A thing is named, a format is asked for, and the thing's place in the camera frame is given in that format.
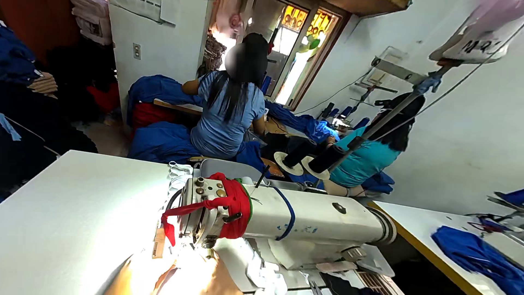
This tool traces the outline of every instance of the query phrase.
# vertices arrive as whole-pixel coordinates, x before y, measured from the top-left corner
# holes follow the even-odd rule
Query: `red fabric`
[[[133,110],[133,128],[146,127],[161,121],[173,122],[176,117],[176,112],[172,109],[148,102],[139,102],[135,104]]]
[[[107,114],[120,106],[120,94],[118,94],[118,83],[111,83],[109,91],[103,92],[93,86],[88,86],[87,91],[93,95],[100,110]]]
[[[251,215],[251,204],[242,184],[236,180],[226,179],[226,176],[220,172],[211,175],[209,179],[222,181],[227,197],[216,198],[212,201],[205,200],[201,203],[166,210],[166,212],[162,214],[161,221],[166,237],[169,239],[172,246],[175,245],[174,226],[167,222],[167,217],[186,215],[202,207],[215,209],[219,206],[229,206],[228,212],[230,216],[235,215],[238,212],[242,213],[241,218],[222,226],[220,238],[236,239],[242,237],[245,233],[247,222]]]

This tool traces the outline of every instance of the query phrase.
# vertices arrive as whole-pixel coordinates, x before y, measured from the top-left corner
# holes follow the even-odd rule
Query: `light blue shirt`
[[[211,84],[219,74],[211,72],[199,78],[198,93],[201,98],[208,101]],[[244,138],[244,133],[251,122],[260,119],[265,112],[264,94],[253,83],[249,83],[244,113],[237,110],[229,122],[224,122],[225,108],[220,111],[224,99],[227,82],[224,84],[215,103],[208,108],[204,105],[202,118],[195,128],[191,130],[191,142],[204,156],[219,159],[230,159],[236,156],[238,148]]]
[[[341,139],[336,145],[347,151],[347,144],[356,136],[362,136],[366,127],[354,130],[351,134]],[[361,185],[371,176],[391,165],[400,155],[388,145],[378,141],[366,140],[332,173],[330,180],[345,187]]]

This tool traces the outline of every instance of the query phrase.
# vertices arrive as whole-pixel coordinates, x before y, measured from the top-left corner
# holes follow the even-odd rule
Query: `wall socket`
[[[136,59],[142,59],[142,55],[140,53],[140,45],[133,43],[133,57]]]

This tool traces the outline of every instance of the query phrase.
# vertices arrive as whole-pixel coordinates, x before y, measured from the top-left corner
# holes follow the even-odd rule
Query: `teal shirt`
[[[362,136],[365,130],[366,127],[354,130],[336,145],[347,151],[347,144],[356,136]],[[345,187],[361,185],[368,178],[391,165],[399,154],[400,152],[390,149],[381,142],[366,140],[331,173],[330,180]]]

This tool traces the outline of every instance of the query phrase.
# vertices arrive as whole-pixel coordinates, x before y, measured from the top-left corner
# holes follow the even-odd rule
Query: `sewing machine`
[[[294,211],[289,234],[281,237],[290,223],[290,208],[273,187],[244,185],[252,201],[252,217],[244,238],[267,238],[272,253],[289,270],[314,268],[318,263],[334,262],[341,257],[350,262],[365,257],[364,243],[388,244],[395,240],[396,229],[384,213],[366,208],[351,198],[281,189]],[[202,177],[186,183],[179,205],[224,197],[221,181]],[[182,242],[212,251],[224,223],[239,216],[228,210],[198,209],[183,216],[170,216],[168,222],[178,229]]]

